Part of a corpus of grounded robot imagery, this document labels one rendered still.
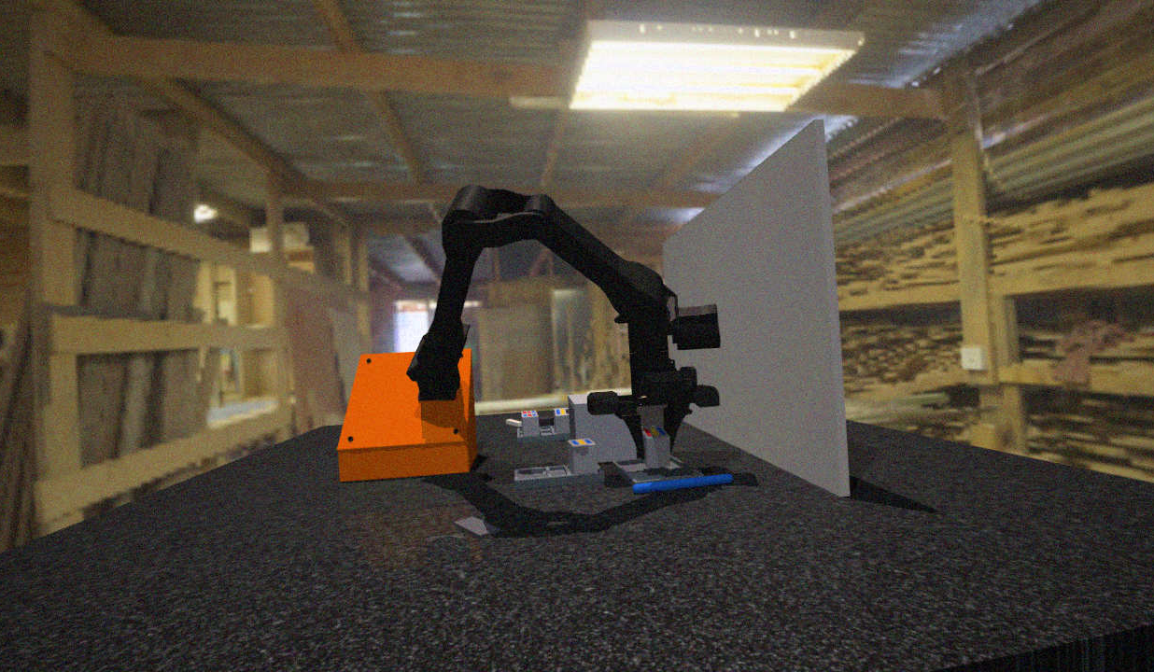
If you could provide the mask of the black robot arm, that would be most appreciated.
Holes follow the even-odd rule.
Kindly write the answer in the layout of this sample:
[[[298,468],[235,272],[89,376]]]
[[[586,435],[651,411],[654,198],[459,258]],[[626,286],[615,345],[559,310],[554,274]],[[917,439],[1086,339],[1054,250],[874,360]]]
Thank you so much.
[[[512,215],[496,218],[499,212]],[[462,324],[460,314],[475,259],[484,247],[523,239],[542,242],[604,290],[619,311],[614,322],[628,324],[629,353],[669,350],[668,335],[679,350],[721,348],[715,303],[679,309],[679,294],[664,285],[659,272],[619,257],[547,195],[462,187],[442,232],[445,267],[435,318],[406,372],[418,384],[419,401],[455,400],[460,387],[457,364],[471,326]],[[640,367],[638,388],[650,403],[681,403],[683,393],[697,393],[697,369],[676,369],[670,361],[657,369]]]

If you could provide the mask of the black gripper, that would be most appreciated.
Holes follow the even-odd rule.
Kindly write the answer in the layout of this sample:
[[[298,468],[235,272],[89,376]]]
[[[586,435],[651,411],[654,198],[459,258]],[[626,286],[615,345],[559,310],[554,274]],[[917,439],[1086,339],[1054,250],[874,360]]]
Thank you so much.
[[[719,393],[717,393],[713,386],[698,384],[697,393],[683,393],[683,401],[681,403],[674,403],[674,401],[661,401],[661,403],[650,403],[649,400],[642,400],[645,397],[645,393],[642,393],[638,388],[638,378],[640,378],[640,367],[650,367],[650,369],[657,369],[657,367],[666,366],[666,363],[670,363],[669,350],[661,350],[661,352],[653,353],[631,353],[631,393],[632,395],[619,396],[619,393],[604,391],[604,393],[589,393],[589,412],[591,415],[616,415],[619,418],[624,418],[625,426],[631,431],[634,438],[634,445],[640,451],[640,460],[645,460],[645,448],[642,443],[642,431],[640,431],[640,415],[637,413],[637,406],[654,406],[654,405],[668,405],[664,406],[664,430],[670,436],[670,454],[672,446],[674,446],[676,436],[679,436],[679,426],[683,423],[685,415],[692,415],[691,403],[695,403],[699,408],[705,406],[721,406],[719,405]]]

